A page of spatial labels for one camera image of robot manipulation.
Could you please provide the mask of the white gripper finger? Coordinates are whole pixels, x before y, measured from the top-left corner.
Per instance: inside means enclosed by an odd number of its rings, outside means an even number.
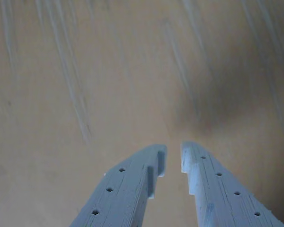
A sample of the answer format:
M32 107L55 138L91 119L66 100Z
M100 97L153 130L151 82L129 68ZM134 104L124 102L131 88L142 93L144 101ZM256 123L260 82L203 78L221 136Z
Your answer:
M112 167L71 223L72 227L140 227L147 200L165 174L167 147L149 145Z
M195 197L200 227L282 227L209 151L195 142L181 144L181 171Z

